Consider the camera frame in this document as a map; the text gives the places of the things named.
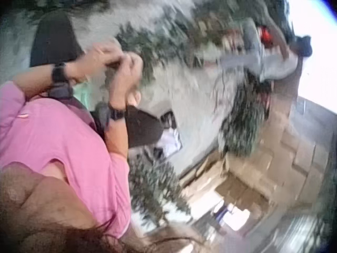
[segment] stone wall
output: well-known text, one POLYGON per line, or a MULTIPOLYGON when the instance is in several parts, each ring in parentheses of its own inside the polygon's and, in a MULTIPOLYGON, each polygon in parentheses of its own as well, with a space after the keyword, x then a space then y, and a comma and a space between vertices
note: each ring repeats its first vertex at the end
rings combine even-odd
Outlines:
POLYGON ((223 172, 224 161, 220 158, 218 151, 215 151, 202 164, 184 175, 179 183, 184 187, 183 194, 188 202, 193 203, 206 193, 213 191, 224 181, 223 172))
POLYGON ((272 95, 270 118, 249 158, 227 155, 230 171, 270 201, 313 203, 319 193, 329 149, 301 135, 289 115, 292 99, 272 95))
POLYGON ((268 200, 263 195, 230 172, 215 191, 223 196, 227 204, 232 203, 240 210, 247 209, 255 219, 269 210, 268 200))

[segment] sky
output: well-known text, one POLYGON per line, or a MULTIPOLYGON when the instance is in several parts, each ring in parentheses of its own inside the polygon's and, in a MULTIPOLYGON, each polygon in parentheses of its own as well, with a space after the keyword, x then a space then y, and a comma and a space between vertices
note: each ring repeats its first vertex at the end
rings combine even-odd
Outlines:
POLYGON ((299 96, 337 113, 337 20, 321 0, 289 0, 296 35, 312 37, 313 54, 303 64, 299 96))

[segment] leaves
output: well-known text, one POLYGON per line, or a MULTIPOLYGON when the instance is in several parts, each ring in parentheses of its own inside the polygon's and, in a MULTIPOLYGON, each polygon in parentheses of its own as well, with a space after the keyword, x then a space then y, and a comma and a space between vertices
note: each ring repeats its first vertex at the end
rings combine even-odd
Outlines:
POLYGON ((263 106, 254 91, 256 85, 257 78, 247 73, 246 82, 237 87, 232 112, 223 121, 218 136, 222 153, 249 156, 253 152, 264 119, 263 106))
POLYGON ((13 0, 11 8, 29 11, 29 21, 36 22, 44 14, 62 9, 64 11, 76 12, 103 12, 110 8, 109 0, 13 0))
POLYGON ((156 31, 142 28, 135 30, 130 23, 120 27, 116 38, 124 51, 138 53, 144 62, 142 84, 146 85, 154 80, 154 68, 161 64, 165 66, 169 60, 185 58, 185 51, 189 42, 186 31, 189 25, 186 18, 178 21, 181 12, 171 7, 164 9, 161 18, 155 21, 156 31))
POLYGON ((163 206, 168 202, 175 204, 177 210, 187 215, 191 213, 186 200, 181 196, 182 188, 169 162, 153 167, 140 155, 128 162, 131 206, 144 216, 144 225, 152 222, 160 226, 162 220, 167 222, 168 211, 163 206))

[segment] stone block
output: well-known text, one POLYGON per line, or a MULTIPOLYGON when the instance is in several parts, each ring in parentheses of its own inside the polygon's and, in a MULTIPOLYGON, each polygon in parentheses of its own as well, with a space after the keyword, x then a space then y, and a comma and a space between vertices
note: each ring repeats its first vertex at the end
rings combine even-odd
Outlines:
POLYGON ((279 147, 266 173, 267 177, 274 181, 278 186, 283 186, 288 178, 289 171, 292 170, 294 153, 279 147))
POLYGON ((196 177, 199 177, 204 171, 206 167, 209 165, 209 158, 207 157, 206 160, 202 163, 202 165, 196 170, 196 177))
POLYGON ((295 128, 295 126, 291 122, 289 122, 285 126, 285 131, 287 131, 289 134, 291 134, 293 136, 300 136, 300 133, 298 132, 298 130, 295 128))
POLYGON ((259 137, 260 145, 275 152, 280 146, 283 131, 283 126, 266 124, 259 137))
POLYGON ((238 177, 249 187, 254 188, 259 183, 262 173, 252 166, 245 166, 238 177))
POLYGON ((255 167, 262 173, 266 172, 273 159, 272 151, 268 152, 268 149, 258 147, 252 155, 246 160, 251 166, 255 167))
POLYGON ((240 196, 240 199, 236 202, 236 206, 240 210, 248 209, 254 202, 254 199, 256 199, 256 196, 258 196, 258 193, 252 188, 248 187, 242 196, 240 196))
POLYGON ((257 210, 260 210, 262 213, 267 213, 269 210, 268 200, 260 194, 256 194, 252 199, 252 205, 248 208, 251 213, 256 213, 257 210))
POLYGON ((270 111, 269 118, 266 121, 268 125, 278 125, 279 127, 285 127, 289 122, 289 117, 275 111, 270 111))
POLYGON ((312 158, 314 154, 315 143, 307 139, 302 139, 297 149, 294 165, 295 168, 300 171, 308 173, 312 163, 312 158))
POLYGON ((221 155, 218 150, 213 151, 209 154, 209 156, 205 159, 202 165, 196 170, 196 176, 199 177, 205 170, 209 169, 217 161, 221 160, 221 155))
POLYGON ((287 188, 282 186, 277 186, 271 200, 279 205, 285 206, 291 206, 296 202, 295 196, 290 194, 287 188))
POLYGON ((255 185, 255 189, 259 191, 263 196, 266 196, 268 199, 271 198, 276 187, 277 184, 266 176, 262 176, 259 179, 258 183, 255 185))
POLYGON ((240 175, 243 170, 243 165, 245 163, 245 159, 241 157, 237 157, 234 154, 226 154, 226 162, 230 168, 230 171, 235 175, 240 175))
POLYGON ((322 181, 323 174, 317 168, 311 167, 298 200, 303 203, 314 203, 320 192, 322 181))
POLYGON ((232 187, 232 184, 236 181, 237 179, 235 178, 235 176, 229 173, 225 181, 215 188, 215 191, 221 196, 225 197, 228 194, 229 189, 232 187))
POLYGON ((232 203, 233 205, 236 205, 237 199, 233 199, 230 195, 227 195, 226 197, 223 198, 225 203, 228 205, 232 203))
POLYGON ((227 160, 224 160, 223 164, 223 173, 227 173, 230 170, 230 163, 227 160))
POLYGON ((189 201, 189 203, 194 203, 205 196, 208 192, 214 191, 214 189, 222 184, 222 182, 222 178, 213 178, 203 184, 198 184, 198 181, 193 182, 190 186, 185 188, 185 198, 189 201))
POLYGON ((288 177, 284 182, 284 188, 297 199, 304 186, 305 180, 305 175, 292 169, 289 171, 288 177))
POLYGON ((235 199, 235 201, 238 201, 246 189, 247 189, 246 184, 244 184, 240 180, 236 180, 232 183, 232 186, 229 189, 229 196, 235 199))
POLYGON ((257 203, 252 203, 252 205, 249 207, 249 211, 251 212, 251 216, 253 219, 258 220, 262 216, 262 209, 257 203))
POLYGON ((287 129, 284 130, 282 139, 282 144, 284 144, 287 148, 296 152, 300 144, 300 138, 296 135, 292 135, 287 129))
POLYGON ((224 160, 215 162, 214 164, 211 165, 209 170, 206 173, 204 173, 204 175, 208 178, 218 177, 222 173, 223 163, 224 163, 224 160))
POLYGON ((292 99, 287 96, 272 94, 271 96, 271 110, 289 116, 292 99))
POLYGON ((325 122, 323 119, 320 119, 317 114, 313 115, 312 110, 310 110, 310 112, 308 111, 305 115, 300 115, 296 111, 292 111, 290 122, 302 137, 322 144, 327 149, 331 147, 334 132, 333 126, 335 124, 325 122))
POLYGON ((317 167, 321 172, 324 173, 326 165, 328 164, 329 152, 322 145, 316 144, 314 157, 312 163, 317 167))
POLYGON ((195 179, 196 175, 196 169, 192 169, 187 174, 185 174, 183 177, 180 178, 179 184, 184 187, 187 184, 191 183, 195 179))

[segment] red object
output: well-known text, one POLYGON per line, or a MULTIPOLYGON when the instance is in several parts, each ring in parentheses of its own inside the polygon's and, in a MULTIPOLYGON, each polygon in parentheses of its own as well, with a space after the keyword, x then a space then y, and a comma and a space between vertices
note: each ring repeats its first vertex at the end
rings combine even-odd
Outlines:
POLYGON ((261 42, 264 45, 273 44, 273 37, 270 35, 266 27, 261 27, 261 42))

